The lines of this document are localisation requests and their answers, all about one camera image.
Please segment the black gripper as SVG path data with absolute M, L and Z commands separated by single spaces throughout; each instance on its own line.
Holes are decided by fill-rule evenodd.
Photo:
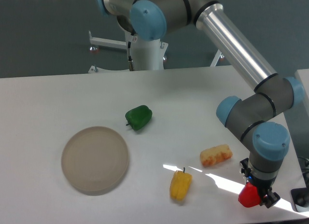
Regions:
M 239 172 L 246 182 L 250 182 L 259 191 L 261 198 L 260 206 L 271 208 L 281 197 L 272 191 L 272 185 L 277 177 L 277 172 L 262 172 L 256 169 L 250 162 L 249 158 L 245 158 L 239 162 Z

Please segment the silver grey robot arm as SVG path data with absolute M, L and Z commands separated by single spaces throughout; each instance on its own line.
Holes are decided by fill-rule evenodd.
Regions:
M 290 136 L 272 118 L 303 100 L 303 85 L 293 77 L 280 77 L 225 15 L 217 0 L 96 2 L 100 12 L 116 16 L 124 30 L 131 71 L 163 68 L 159 46 L 166 34 L 190 24 L 206 33 L 254 91 L 245 100 L 227 97 L 216 110 L 220 122 L 250 153 L 240 162 L 246 184 L 239 202 L 245 207 L 275 205 L 280 196 L 273 192 L 272 185 L 287 155 Z

